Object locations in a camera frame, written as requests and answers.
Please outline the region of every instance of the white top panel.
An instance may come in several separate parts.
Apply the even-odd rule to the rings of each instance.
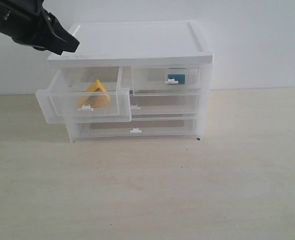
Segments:
[[[156,66],[212,63],[194,20],[77,23],[69,30],[79,41],[76,52],[51,54],[54,68]]]

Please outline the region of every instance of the drawer handle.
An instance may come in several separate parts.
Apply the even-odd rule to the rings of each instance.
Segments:
[[[91,107],[91,105],[83,105],[82,108],[78,108],[78,111],[87,111],[87,112],[93,112],[94,109]]]
[[[138,105],[131,105],[131,110],[141,110]]]
[[[133,128],[131,131],[129,131],[131,134],[141,134],[142,130],[139,128]]]
[[[174,78],[168,78],[167,81],[165,81],[165,84],[179,84],[179,81],[176,81]]]

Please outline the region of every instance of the black robotic arm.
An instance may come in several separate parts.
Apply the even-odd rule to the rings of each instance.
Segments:
[[[0,0],[0,33],[14,42],[61,55],[75,52],[80,42],[43,8],[44,0]]]

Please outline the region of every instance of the yellow triangular block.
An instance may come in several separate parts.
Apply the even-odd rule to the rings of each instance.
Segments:
[[[96,80],[87,90],[87,93],[94,92],[106,92],[106,88],[100,82],[100,80]],[[106,106],[111,103],[111,98],[109,95],[97,95],[97,96],[82,96],[78,100],[78,108],[82,108],[82,106],[91,106],[91,108],[99,108]]]

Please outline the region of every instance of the table surface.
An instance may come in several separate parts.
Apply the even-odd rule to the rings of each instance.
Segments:
[[[295,240],[295,88],[210,94],[204,140],[69,143],[0,96],[0,240]]]

